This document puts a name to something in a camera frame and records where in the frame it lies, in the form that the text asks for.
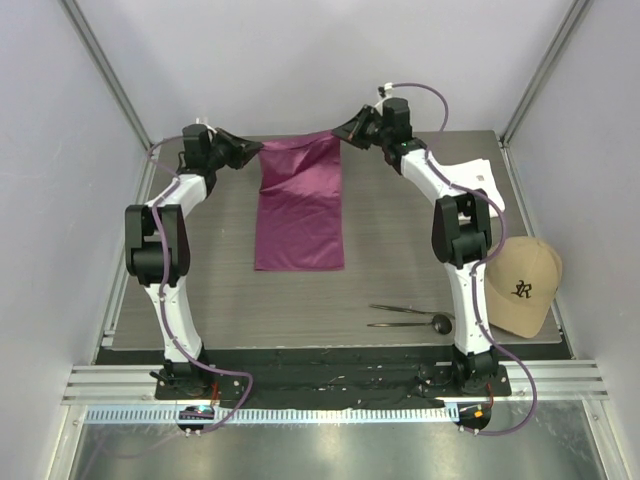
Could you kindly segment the magenta cloth napkin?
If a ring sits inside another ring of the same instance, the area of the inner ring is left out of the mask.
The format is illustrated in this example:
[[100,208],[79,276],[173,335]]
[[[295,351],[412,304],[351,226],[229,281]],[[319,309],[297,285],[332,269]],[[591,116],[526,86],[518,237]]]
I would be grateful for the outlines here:
[[266,141],[259,152],[254,269],[345,266],[340,141],[328,131]]

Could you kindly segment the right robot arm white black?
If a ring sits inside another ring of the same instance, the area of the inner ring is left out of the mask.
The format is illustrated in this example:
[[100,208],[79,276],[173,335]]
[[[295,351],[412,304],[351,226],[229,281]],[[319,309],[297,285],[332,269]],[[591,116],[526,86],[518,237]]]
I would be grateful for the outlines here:
[[504,200],[490,162],[440,164],[414,136],[404,98],[365,105],[331,133],[361,150],[380,148],[386,163],[431,202],[432,250],[447,272],[454,303],[451,380],[460,393],[477,393],[496,377],[499,366],[490,339],[484,279],[492,251],[491,221],[503,213]]

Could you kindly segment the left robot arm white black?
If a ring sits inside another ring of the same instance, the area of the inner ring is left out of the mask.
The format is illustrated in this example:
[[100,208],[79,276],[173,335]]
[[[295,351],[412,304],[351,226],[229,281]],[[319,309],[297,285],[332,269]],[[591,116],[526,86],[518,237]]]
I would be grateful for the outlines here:
[[204,123],[184,127],[177,139],[182,149],[176,168],[155,155],[173,138],[148,150],[149,162],[168,172],[171,180],[152,199],[126,208],[125,263],[150,298],[160,325],[163,364],[151,374],[157,395],[200,399],[213,389],[216,373],[194,325],[186,290],[191,266],[186,218],[209,198],[220,170],[244,168],[263,144]]

